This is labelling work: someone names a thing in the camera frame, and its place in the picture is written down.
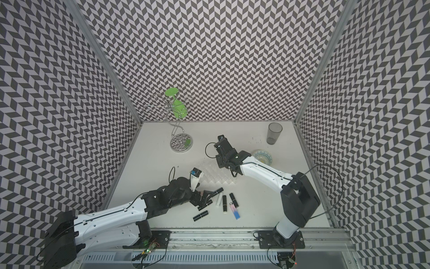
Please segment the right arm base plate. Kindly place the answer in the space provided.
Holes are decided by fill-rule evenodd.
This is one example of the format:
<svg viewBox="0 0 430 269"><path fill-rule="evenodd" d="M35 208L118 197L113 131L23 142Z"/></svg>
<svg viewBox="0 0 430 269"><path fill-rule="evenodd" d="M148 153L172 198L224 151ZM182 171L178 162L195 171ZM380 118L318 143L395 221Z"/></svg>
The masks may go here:
<svg viewBox="0 0 430 269"><path fill-rule="evenodd" d="M296 231L289 238L284 238L274 230L258 230L253 234L260 249L305 249L305 242L301 231Z"/></svg>

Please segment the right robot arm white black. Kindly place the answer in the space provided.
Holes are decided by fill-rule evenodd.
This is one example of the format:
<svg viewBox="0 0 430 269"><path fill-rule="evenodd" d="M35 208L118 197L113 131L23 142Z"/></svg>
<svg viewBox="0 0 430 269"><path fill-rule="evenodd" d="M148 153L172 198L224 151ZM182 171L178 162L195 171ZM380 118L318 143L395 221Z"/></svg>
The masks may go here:
<svg viewBox="0 0 430 269"><path fill-rule="evenodd" d="M308 177L301 172L289 174L276 170L246 151L238 152L223 135L218 136L214 148L219 168L230 170L234 177L256 179L280 195L283 217L273 229L273 239L280 247L293 244L299 229L305 227L321 204Z"/></svg>

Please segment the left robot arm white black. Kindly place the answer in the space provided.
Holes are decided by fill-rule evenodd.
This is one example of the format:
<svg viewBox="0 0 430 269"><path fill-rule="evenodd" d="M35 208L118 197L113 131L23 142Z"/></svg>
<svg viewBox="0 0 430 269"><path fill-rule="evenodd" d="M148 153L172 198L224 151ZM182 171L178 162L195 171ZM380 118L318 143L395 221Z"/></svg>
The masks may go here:
<svg viewBox="0 0 430 269"><path fill-rule="evenodd" d="M59 213L45 232L37 261L44 269L60 269L97 249L141 246L151 236L149 219L187 202L202 210L223 192L223 188L199 192L191 187L194 180L194 176L179 177L167 186L141 193L132 202L96 213Z"/></svg>

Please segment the black square lipstick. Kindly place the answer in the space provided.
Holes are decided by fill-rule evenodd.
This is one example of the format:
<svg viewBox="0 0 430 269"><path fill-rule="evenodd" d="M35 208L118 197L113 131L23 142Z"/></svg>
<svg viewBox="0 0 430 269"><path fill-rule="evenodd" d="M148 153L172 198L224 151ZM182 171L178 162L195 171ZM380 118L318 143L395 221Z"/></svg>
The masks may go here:
<svg viewBox="0 0 430 269"><path fill-rule="evenodd" d="M230 193L230 194L229 194L229 196L230 196L230 198L231 198L231 202L232 202L232 204L233 204L236 208L238 208L239 204L238 204L238 202L237 202L237 200L236 200L235 195L234 195L233 193Z"/></svg>

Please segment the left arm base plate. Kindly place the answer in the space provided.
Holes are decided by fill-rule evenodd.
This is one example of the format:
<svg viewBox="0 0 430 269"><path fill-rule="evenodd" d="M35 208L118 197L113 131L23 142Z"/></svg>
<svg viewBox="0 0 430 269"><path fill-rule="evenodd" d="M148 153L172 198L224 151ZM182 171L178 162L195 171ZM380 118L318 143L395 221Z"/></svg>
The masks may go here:
<svg viewBox="0 0 430 269"><path fill-rule="evenodd" d="M155 244L156 249L166 249L170 242L171 231L157 230L152 232L152 237L139 238L138 241L129 246L122 246L123 249L148 249L151 244Z"/></svg>

